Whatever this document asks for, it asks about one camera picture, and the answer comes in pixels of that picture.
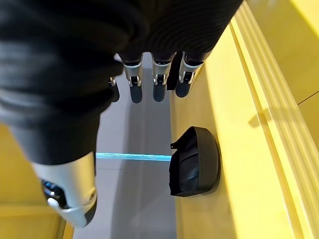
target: silver metal joint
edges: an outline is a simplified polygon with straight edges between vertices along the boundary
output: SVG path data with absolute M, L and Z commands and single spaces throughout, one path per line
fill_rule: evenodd
M 134 76 L 129 76 L 129 78 L 128 78 L 129 86 L 130 86 L 130 87 L 133 87 L 132 77 L 134 77 Z M 142 81 L 141 81 L 141 79 L 140 79 L 139 76 L 136 76 L 136 79 L 137 79 L 137 82 L 138 82 L 138 87 L 140 87 L 141 84 L 142 84 Z
M 110 82 L 111 82 L 111 85 L 112 85 L 112 86 L 115 86 L 115 85 L 116 85 L 116 79 L 115 79 L 115 77 L 110 77 Z
M 128 80 L 130 87 L 133 86 L 132 77 L 136 77 L 138 87 L 141 86 L 142 74 L 143 74 L 142 61 L 138 65 L 135 65 L 135 66 L 128 66 L 128 65 L 124 64 L 124 71 L 125 71 L 126 79 Z
M 203 66 L 203 63 L 199 64 L 197 66 L 190 66 L 190 65 L 186 64 L 185 52 L 183 52 L 183 58 L 182 58 L 182 61 L 180 63 L 180 68 L 179 68 L 179 81 L 181 83 L 183 83 L 186 72 L 190 72 L 191 77 L 188 80 L 188 84 L 191 84 L 193 82 L 193 80 L 197 77 L 197 73 L 199 72 L 199 70 L 202 66 Z
M 167 79 L 168 79 L 168 75 L 169 75 L 169 71 L 170 71 L 170 66 L 171 66 L 171 62 L 161 65 L 155 62 L 154 58 L 153 58 L 153 81 L 154 84 L 157 86 L 158 84 L 158 76 L 159 75 L 163 75 L 163 86 L 166 85 Z

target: yellow table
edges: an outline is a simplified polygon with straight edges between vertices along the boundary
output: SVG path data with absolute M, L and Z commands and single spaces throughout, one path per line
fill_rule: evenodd
M 178 239 L 319 238 L 319 154 L 246 3 L 170 102 L 172 141 L 204 127 L 222 156 L 216 192 L 176 198 Z

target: yellow panel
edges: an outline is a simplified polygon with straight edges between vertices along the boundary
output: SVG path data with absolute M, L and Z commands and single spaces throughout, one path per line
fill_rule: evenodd
M 315 94 L 299 105 L 300 111 L 304 116 L 308 129 L 319 148 L 319 94 Z
M 56 239 L 59 216 L 0 218 L 1 239 Z
M 319 238 L 319 153 L 245 2 L 170 101 L 172 140 L 205 127 L 222 156 L 216 192 L 176 198 L 179 239 Z
M 45 204 L 39 180 L 3 124 L 0 124 L 0 149 L 0 203 Z
M 256 115 L 230 29 L 206 60 L 189 95 L 171 94 L 172 140 L 191 125 L 218 137 L 221 181 L 216 192 L 176 198 L 179 239 L 293 238 L 283 193 Z
M 247 0 L 300 103 L 319 90 L 319 1 Z

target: yellow shelf edge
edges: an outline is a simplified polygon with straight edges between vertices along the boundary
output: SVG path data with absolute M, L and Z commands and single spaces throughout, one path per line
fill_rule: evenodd
M 55 212 L 49 206 L 0 204 L 0 218 L 36 215 L 55 215 Z
M 266 122 L 283 173 L 279 180 L 296 238 L 319 238 L 319 153 L 274 56 L 246 2 L 231 27 L 252 76 L 258 121 Z

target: cyan light strip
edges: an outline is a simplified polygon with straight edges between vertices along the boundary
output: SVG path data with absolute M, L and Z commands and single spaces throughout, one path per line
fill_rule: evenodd
M 171 156 L 168 156 L 168 155 L 153 155 L 153 154 L 96 153 L 96 158 L 103 158 L 103 159 L 125 159 L 125 160 L 170 162 L 170 157 Z

